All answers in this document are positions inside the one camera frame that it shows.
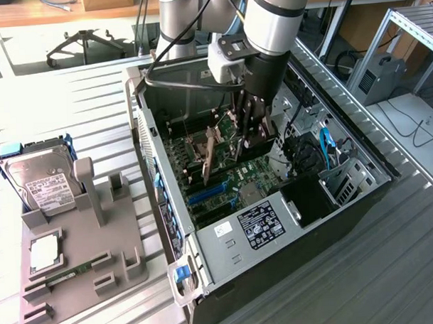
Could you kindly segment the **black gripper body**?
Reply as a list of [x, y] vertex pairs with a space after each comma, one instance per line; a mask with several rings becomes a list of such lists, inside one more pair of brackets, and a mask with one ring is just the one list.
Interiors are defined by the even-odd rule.
[[245, 91], [269, 106], [282, 86], [290, 51], [278, 56], [260, 53], [245, 60]]

